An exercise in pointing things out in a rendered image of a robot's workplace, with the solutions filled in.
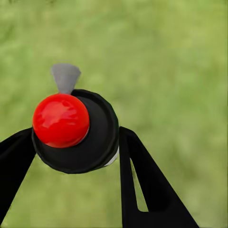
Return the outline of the pesticide atomizer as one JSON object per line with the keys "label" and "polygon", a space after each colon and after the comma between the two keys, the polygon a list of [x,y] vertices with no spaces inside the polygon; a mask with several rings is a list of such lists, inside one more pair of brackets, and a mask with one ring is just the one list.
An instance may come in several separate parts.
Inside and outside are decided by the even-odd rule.
{"label": "pesticide atomizer", "polygon": [[32,119],[34,149],[43,163],[65,174],[88,173],[112,164],[119,154],[119,121],[100,94],[74,89],[79,67],[51,67],[59,94],[36,107]]}

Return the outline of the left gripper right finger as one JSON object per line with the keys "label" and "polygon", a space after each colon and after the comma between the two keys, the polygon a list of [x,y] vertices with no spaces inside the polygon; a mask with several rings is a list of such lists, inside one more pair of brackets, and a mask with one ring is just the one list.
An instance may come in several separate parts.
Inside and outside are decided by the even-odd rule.
{"label": "left gripper right finger", "polygon": [[[120,127],[119,148],[123,228],[199,228],[134,131]],[[137,207],[130,159],[149,212]]]}

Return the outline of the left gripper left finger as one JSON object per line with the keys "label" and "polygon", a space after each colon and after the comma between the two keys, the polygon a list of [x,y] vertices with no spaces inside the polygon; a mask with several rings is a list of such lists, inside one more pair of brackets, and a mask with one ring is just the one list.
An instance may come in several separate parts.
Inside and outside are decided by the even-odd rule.
{"label": "left gripper left finger", "polygon": [[31,134],[32,127],[0,143],[0,224],[36,155]]}

